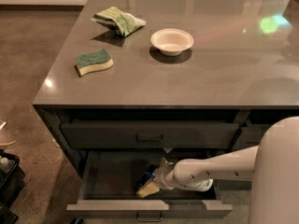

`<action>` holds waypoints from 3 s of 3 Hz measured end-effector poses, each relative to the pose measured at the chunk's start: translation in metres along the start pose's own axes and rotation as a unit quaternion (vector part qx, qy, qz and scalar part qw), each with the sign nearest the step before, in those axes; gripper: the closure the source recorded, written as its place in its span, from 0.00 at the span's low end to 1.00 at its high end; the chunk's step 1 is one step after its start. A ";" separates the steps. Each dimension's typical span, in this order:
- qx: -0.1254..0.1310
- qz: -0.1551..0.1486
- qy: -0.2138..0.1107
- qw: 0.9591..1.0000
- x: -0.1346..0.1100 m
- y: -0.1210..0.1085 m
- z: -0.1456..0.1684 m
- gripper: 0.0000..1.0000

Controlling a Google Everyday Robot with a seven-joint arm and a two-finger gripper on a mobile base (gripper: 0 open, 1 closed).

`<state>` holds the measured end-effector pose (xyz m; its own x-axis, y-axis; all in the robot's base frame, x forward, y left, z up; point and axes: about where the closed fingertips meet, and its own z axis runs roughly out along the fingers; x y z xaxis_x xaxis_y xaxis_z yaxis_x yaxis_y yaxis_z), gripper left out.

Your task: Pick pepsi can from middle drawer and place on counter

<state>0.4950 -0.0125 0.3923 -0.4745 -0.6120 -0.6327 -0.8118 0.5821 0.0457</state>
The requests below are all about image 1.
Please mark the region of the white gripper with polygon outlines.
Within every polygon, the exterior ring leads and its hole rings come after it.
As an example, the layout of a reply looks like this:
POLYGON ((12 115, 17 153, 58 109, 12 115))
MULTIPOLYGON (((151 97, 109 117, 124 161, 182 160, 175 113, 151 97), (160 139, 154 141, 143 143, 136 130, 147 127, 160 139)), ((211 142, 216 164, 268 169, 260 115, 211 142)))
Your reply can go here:
POLYGON ((156 182, 153 180, 147 181, 136 192, 136 195, 140 198, 145 198, 149 195, 157 193, 161 189, 173 189, 173 169, 174 164, 168 162, 166 158, 162 158, 160 166, 155 173, 156 182))

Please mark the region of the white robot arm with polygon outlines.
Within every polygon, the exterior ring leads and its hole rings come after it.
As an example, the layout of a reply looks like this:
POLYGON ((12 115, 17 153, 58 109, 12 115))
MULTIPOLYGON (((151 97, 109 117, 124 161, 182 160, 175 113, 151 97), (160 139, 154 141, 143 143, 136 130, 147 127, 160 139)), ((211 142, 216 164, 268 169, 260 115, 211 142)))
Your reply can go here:
POLYGON ((255 147, 204 160, 161 160, 139 179, 136 194, 206 191, 214 179, 252 183, 249 224, 299 224, 299 118, 275 123, 255 147))

